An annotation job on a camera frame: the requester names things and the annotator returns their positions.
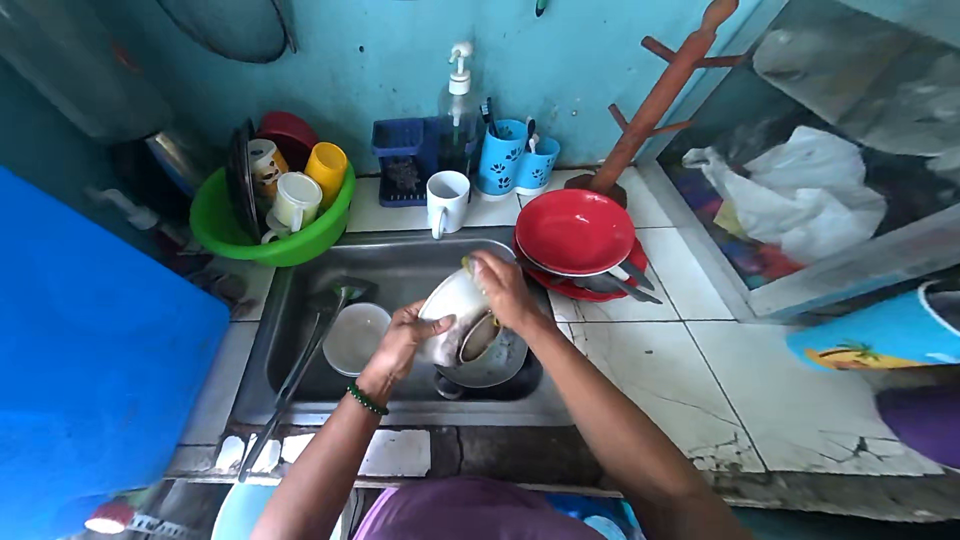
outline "green plastic basin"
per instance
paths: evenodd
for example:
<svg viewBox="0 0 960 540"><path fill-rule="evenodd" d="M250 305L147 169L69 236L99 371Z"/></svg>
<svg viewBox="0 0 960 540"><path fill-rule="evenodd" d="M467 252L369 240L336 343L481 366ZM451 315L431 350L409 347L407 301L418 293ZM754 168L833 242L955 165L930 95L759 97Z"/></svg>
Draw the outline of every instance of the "green plastic basin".
<svg viewBox="0 0 960 540"><path fill-rule="evenodd" d="M294 266L330 249L344 233L356 183L350 164L336 201L317 221L286 238L260 244L237 222L227 195L226 174L220 169L197 191L190 206L190 229L206 249L219 256L255 260L266 266Z"/></svg>

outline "person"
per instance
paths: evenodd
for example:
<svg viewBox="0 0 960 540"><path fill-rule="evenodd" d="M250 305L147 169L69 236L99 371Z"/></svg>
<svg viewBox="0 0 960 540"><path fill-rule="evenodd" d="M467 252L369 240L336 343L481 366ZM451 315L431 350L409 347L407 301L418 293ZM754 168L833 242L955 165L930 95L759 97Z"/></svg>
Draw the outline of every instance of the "person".
<svg viewBox="0 0 960 540"><path fill-rule="evenodd" d="M630 503L652 540L751 538L724 501L669 438L598 371L543 315L519 267L475 252L476 279L500 323L522 337L556 383L577 429ZM422 301L398 310L376 353L289 469L254 527L255 540L328 538L346 504L393 385L410 373L422 340L443 333L452 316L426 322ZM355 536L363 540L602 538L553 510L543 495L507 482L454 478L385 491Z"/></svg>

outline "red bowl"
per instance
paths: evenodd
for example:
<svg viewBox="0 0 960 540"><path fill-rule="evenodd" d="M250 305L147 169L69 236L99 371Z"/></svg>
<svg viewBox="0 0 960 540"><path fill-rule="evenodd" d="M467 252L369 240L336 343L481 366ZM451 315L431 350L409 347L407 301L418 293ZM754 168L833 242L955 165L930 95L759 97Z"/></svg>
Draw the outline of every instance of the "red bowl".
<svg viewBox="0 0 960 540"><path fill-rule="evenodd" d="M527 203L516 219L523 253L546 269L586 276L610 270L634 247L627 210L585 189L558 189Z"/></svg>
<svg viewBox="0 0 960 540"><path fill-rule="evenodd" d="M313 152L313 147L320 142L316 132L302 118L282 110L272 110L264 114L256 136L273 141L290 165L290 170L298 172L303 172L306 168L310 152Z"/></svg>
<svg viewBox="0 0 960 540"><path fill-rule="evenodd" d="M516 253L516 258L525 258L523 253L519 250L519 246L516 245L516 236L514 236L514 252ZM640 246L640 241L635 240L634 249L627 256L627 259L630 260L640 271L647 269L647 255L643 253L643 247ZM544 288L550 289L554 292L559 292L567 298L572 298L573 300L582 300L585 302L608 302L610 300L616 300L617 298L624 298L627 296L627 293L623 291L616 292L593 292L587 290L577 285L573 284L572 280L556 276L554 274L548 274L547 272L537 270L532 268L529 264L523 266L523 271L530 276L535 282L543 285ZM636 287L636 280L629 278L627 284Z"/></svg>

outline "green beaded bracelet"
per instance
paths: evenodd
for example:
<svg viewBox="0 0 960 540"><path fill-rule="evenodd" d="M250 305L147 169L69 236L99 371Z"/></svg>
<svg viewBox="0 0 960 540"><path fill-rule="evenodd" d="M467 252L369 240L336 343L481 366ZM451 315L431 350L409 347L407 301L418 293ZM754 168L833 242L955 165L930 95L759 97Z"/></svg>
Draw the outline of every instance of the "green beaded bracelet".
<svg viewBox="0 0 960 540"><path fill-rule="evenodd" d="M360 405L366 407L370 412L378 416L386 416L390 414L389 408L375 404L369 397L367 397L366 394L360 391L360 388L357 388L355 382L351 382L347 386L347 391L351 396L356 398L358 402L360 402Z"/></svg>

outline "toothbrush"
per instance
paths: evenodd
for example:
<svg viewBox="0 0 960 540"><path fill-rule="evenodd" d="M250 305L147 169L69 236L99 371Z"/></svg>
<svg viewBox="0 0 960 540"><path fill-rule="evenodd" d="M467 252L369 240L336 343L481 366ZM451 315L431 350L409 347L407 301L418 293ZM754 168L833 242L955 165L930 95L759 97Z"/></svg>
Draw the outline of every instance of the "toothbrush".
<svg viewBox="0 0 960 540"><path fill-rule="evenodd" d="M531 154L536 154L536 145L534 142L534 132L537 130L537 120L533 119L533 116L527 116L527 144L524 150L530 150Z"/></svg>
<svg viewBox="0 0 960 540"><path fill-rule="evenodd" d="M500 133L496 130L496 120L493 119L493 104L490 96L487 97L487 101L480 104L480 113L483 114L483 121L490 126L490 133L500 138Z"/></svg>

